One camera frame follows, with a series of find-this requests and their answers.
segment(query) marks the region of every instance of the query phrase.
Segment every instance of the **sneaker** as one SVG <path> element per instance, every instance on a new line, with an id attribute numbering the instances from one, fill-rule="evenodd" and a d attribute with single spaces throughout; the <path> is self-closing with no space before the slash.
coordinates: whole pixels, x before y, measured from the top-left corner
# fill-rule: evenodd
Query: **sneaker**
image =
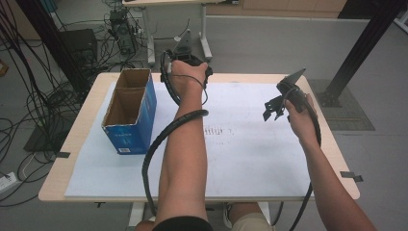
<path id="1" fill-rule="evenodd" d="M 224 225 L 228 228 L 232 228 L 232 223 L 229 219 L 229 213 L 232 209 L 232 203 L 224 202 L 222 207 L 222 218 L 224 220 Z"/>

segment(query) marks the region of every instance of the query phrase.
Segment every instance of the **open box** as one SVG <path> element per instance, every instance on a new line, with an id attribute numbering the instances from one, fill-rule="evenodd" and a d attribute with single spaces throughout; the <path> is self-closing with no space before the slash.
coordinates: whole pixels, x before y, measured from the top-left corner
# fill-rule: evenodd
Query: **open box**
<path id="1" fill-rule="evenodd" d="M 118 154 L 146 154 L 156 105 L 150 69 L 122 70 L 102 121 Z"/>

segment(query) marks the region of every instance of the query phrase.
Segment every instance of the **leg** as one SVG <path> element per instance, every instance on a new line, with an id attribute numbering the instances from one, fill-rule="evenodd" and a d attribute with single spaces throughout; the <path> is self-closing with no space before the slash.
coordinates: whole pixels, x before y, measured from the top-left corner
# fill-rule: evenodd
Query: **leg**
<path id="1" fill-rule="evenodd" d="M 153 221 L 143 220 L 136 225 L 135 231 L 151 231 L 153 229 L 153 225 Z"/>
<path id="2" fill-rule="evenodd" d="M 232 205 L 229 218 L 232 231 L 273 231 L 257 202 L 238 202 Z"/>

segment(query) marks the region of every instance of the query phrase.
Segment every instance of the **metal pole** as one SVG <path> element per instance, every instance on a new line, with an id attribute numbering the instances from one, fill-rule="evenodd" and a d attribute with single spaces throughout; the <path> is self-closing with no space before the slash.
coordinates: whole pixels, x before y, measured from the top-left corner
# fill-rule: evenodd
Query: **metal pole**
<path id="1" fill-rule="evenodd" d="M 325 92 L 318 93 L 318 99 L 323 107 L 341 107 L 339 96 L 348 82 L 357 72 L 360 65 L 393 23 L 405 0 L 384 1 L 377 13 L 372 17 L 361 36 L 348 53 L 339 71 Z"/>
<path id="2" fill-rule="evenodd" d="M 65 74 L 66 79 L 78 93 L 79 100 L 84 102 L 90 90 L 90 83 L 83 76 L 68 49 L 65 47 L 60 32 L 48 12 L 43 8 L 39 0 L 16 0 L 16 2 L 34 29 L 36 29 L 39 37 Z"/>

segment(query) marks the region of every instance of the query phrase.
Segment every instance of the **white paper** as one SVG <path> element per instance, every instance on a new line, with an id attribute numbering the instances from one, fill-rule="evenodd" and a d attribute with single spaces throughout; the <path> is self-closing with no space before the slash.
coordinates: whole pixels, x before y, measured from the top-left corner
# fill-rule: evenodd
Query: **white paper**
<path id="1" fill-rule="evenodd" d="M 145 197 L 141 179 L 144 155 L 118 155 L 101 123 L 115 83 L 79 153 L 65 196 Z M 158 99 L 152 141 L 173 120 L 177 105 L 164 84 L 155 83 Z M 210 84 L 204 109 L 208 152 L 206 196 L 300 197 L 309 186 L 303 151 L 286 116 L 264 122 L 265 103 L 279 95 L 273 84 Z M 150 190 L 157 196 L 166 141 L 149 167 Z"/>

